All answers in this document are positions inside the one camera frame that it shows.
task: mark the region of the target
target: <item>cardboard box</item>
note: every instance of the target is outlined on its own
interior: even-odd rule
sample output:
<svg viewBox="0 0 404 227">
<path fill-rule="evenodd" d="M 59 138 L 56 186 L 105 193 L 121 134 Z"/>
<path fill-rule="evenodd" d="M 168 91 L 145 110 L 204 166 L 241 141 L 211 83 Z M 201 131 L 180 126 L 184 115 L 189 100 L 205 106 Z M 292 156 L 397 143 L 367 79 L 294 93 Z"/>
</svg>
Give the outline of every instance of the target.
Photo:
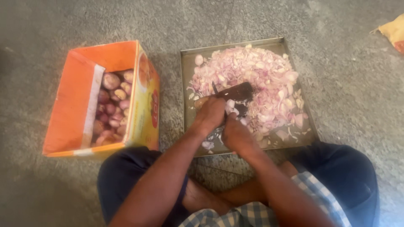
<svg viewBox="0 0 404 227">
<path fill-rule="evenodd" d="M 134 69 L 126 134 L 120 143 L 90 147 L 104 72 Z M 160 78 L 138 41 L 69 51 L 46 134 L 48 157 L 107 157 L 128 146 L 158 150 Z"/>
</svg>

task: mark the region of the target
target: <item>checkered shirt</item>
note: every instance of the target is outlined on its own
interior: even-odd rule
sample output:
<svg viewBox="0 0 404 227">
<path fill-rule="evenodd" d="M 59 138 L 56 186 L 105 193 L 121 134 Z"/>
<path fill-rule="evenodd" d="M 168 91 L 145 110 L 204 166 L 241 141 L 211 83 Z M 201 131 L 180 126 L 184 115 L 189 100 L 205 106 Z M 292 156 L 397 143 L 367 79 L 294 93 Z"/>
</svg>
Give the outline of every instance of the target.
<svg viewBox="0 0 404 227">
<path fill-rule="evenodd" d="M 331 192 L 309 172 L 299 173 L 292 181 L 308 194 L 336 226 L 351 227 L 344 211 Z M 251 202 L 231 209 L 219 216 L 212 209 L 203 209 L 191 214 L 180 227 L 247 227 L 279 226 L 273 210 L 260 202 Z"/>
</svg>

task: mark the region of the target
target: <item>gray floor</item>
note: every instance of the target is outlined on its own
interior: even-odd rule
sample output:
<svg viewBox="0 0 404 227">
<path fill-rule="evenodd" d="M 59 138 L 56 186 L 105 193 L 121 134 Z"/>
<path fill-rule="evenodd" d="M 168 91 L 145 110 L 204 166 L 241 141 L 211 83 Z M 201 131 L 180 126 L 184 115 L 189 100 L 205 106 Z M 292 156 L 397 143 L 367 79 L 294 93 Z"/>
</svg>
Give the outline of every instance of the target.
<svg viewBox="0 0 404 227">
<path fill-rule="evenodd" d="M 102 226 L 100 162 L 41 156 L 67 51 L 139 39 L 161 75 L 165 150 L 182 134 L 179 51 L 285 36 L 322 140 L 374 163 L 381 226 L 404 220 L 404 56 L 369 31 L 404 13 L 402 0 L 2 1 L 0 225 Z M 270 153 L 277 162 L 290 152 Z M 252 175 L 234 156 L 191 172 L 217 191 Z"/>
</svg>

